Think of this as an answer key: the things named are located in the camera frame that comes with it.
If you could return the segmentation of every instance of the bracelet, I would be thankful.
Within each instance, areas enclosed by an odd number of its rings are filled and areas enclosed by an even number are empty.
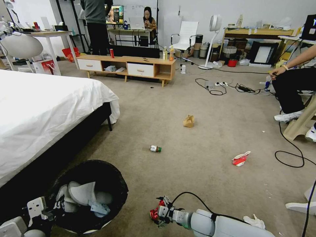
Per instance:
[[[287,71],[289,70],[289,68],[285,65],[282,65],[282,67],[284,67]]]

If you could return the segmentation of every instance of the carpet floor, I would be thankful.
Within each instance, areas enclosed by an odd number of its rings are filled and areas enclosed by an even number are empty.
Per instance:
[[[62,61],[59,65],[65,76],[87,76],[72,63]],[[242,66],[222,69],[267,71]],[[117,94],[121,116],[112,132],[102,126],[67,168],[90,159],[107,161],[121,171],[129,193],[117,217],[91,237],[194,236],[175,223],[158,229],[149,216],[149,210],[157,207],[156,197],[167,195],[173,200],[183,191],[197,194],[217,213],[237,218],[254,213],[276,237],[301,236],[305,214],[287,210],[285,204],[306,202],[304,192],[315,180],[316,167],[307,162],[305,167],[294,169],[275,159],[277,150],[298,154],[281,137],[273,119],[280,110],[278,101],[265,93],[238,93],[231,88],[223,96],[210,95],[195,83],[196,78],[204,78],[259,89],[264,87],[259,82],[266,80],[265,75],[204,71],[187,63],[187,73],[177,70],[165,88],[150,80],[125,83],[123,78],[101,74],[92,74],[92,78]],[[182,125],[188,114],[195,116],[193,128]],[[316,144],[303,136],[294,143],[316,162]],[[162,152],[150,152],[151,145],[162,147]],[[232,165],[232,158],[246,151],[251,154],[245,165]],[[280,159],[292,165],[302,162],[283,154]],[[175,206],[186,211],[205,209],[190,195],[183,195]],[[76,235],[54,226],[52,236]],[[306,236],[316,236],[316,216],[310,216]]]

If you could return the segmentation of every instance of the laptop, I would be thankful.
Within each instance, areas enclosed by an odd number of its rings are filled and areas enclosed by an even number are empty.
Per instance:
[[[129,24],[131,26],[131,30],[145,29],[144,19],[142,17],[129,17]]]
[[[301,39],[316,40],[316,15],[308,15]]]

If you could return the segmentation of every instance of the cabinet drawer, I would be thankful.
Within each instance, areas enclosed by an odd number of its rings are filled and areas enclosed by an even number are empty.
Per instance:
[[[78,65],[82,70],[102,71],[101,61],[98,60],[78,59]]]
[[[127,69],[129,75],[154,77],[153,65],[128,63]]]

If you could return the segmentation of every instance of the person in gray shirt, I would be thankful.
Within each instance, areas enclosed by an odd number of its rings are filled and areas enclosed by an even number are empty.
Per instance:
[[[86,21],[93,55],[107,55],[110,48],[106,17],[113,5],[113,0],[81,0],[82,9],[86,14]]]

